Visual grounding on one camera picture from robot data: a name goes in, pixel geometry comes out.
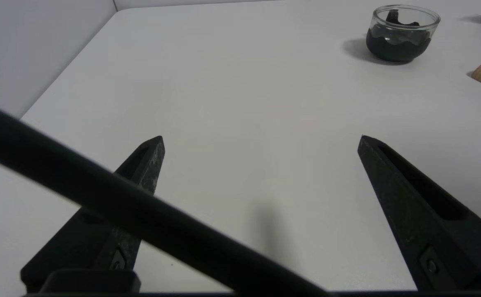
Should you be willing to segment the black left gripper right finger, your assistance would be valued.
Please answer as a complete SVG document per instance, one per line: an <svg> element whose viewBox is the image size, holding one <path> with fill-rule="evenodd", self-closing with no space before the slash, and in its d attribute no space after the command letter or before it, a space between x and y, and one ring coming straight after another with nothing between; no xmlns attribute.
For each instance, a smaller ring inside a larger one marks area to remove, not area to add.
<svg viewBox="0 0 481 297"><path fill-rule="evenodd" d="M358 156L420 292L481 292L481 218L386 143Z"/></svg>

